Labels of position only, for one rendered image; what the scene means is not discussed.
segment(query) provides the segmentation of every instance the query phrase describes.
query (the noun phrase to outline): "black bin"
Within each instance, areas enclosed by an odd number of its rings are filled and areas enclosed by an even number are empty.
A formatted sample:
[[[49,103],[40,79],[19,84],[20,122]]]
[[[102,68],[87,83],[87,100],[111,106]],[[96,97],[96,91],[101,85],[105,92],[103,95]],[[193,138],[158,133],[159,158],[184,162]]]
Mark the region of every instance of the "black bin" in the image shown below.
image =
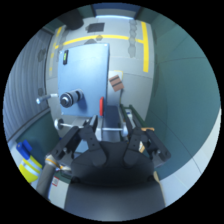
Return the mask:
[[[58,19],[63,22],[69,29],[76,30],[83,26],[83,19],[78,11],[78,9],[73,9],[66,12],[58,17]]]

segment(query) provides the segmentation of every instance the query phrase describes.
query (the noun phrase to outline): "black square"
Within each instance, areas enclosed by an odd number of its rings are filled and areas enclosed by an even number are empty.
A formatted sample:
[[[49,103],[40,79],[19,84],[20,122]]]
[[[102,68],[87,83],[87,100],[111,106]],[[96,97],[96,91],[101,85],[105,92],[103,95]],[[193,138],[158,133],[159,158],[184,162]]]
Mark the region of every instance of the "black square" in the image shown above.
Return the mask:
[[[92,23],[89,24],[88,32],[87,33],[94,33],[94,32],[101,32],[104,30],[105,23]]]

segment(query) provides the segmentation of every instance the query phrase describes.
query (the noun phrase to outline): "blue light strip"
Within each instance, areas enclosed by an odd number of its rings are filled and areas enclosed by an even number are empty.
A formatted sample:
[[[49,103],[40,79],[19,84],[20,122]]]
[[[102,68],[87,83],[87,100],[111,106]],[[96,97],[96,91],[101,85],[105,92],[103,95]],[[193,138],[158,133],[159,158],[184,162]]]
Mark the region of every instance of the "blue light strip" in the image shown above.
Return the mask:
[[[119,15],[98,15],[98,16],[96,16],[96,18],[103,18],[103,17],[114,17],[114,18],[123,18],[123,19],[131,19],[131,20],[133,20],[133,18],[121,17]]]

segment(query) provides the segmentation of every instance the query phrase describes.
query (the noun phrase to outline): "red handle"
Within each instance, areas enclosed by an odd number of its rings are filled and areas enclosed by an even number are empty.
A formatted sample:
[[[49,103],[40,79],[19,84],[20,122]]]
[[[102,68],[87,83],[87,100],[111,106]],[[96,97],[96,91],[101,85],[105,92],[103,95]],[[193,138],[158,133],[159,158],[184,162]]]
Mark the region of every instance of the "red handle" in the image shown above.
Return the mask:
[[[100,116],[103,116],[103,97],[100,98]]]

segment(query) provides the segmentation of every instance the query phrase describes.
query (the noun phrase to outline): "striped box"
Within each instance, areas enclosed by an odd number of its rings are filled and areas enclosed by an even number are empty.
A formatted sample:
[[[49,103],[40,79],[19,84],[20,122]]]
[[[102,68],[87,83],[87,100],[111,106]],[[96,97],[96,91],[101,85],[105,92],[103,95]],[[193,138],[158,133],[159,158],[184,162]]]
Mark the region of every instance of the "striped box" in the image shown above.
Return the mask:
[[[114,77],[109,78],[109,82],[112,85],[112,88],[114,89],[115,92],[124,88],[119,75],[115,75]]]

